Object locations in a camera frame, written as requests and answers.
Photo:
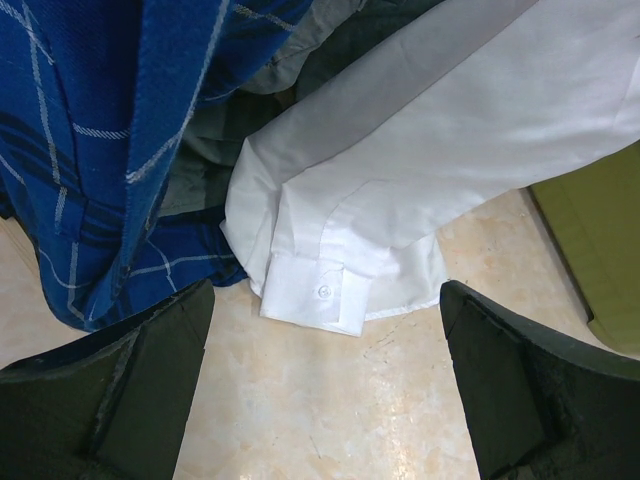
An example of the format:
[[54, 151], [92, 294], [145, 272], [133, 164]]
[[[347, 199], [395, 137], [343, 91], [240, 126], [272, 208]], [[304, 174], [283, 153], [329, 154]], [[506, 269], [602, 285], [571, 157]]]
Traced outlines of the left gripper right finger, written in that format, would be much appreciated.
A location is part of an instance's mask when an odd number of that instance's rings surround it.
[[440, 311], [483, 479], [636, 479], [639, 363], [458, 281]]

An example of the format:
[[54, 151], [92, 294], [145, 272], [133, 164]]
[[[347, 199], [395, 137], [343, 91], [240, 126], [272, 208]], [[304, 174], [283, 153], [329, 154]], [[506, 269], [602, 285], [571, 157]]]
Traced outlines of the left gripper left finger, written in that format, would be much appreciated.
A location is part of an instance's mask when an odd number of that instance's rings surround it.
[[172, 478], [214, 302], [201, 281], [3, 368], [2, 478]]

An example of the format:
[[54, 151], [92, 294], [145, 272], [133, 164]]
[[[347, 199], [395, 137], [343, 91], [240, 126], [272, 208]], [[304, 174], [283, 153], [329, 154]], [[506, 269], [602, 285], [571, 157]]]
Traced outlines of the grey shirt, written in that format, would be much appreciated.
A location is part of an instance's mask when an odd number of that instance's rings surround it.
[[245, 85], [220, 103], [196, 109], [170, 169], [159, 214], [223, 205], [246, 137], [435, 4], [313, 2], [292, 35]]

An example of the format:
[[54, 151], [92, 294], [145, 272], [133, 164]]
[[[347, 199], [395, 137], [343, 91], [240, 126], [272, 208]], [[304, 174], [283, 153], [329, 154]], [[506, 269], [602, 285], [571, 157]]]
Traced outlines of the white shirt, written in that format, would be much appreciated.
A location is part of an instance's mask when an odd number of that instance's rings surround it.
[[639, 137], [635, 1], [446, 1], [249, 136], [223, 231], [264, 317], [434, 305], [436, 231]]

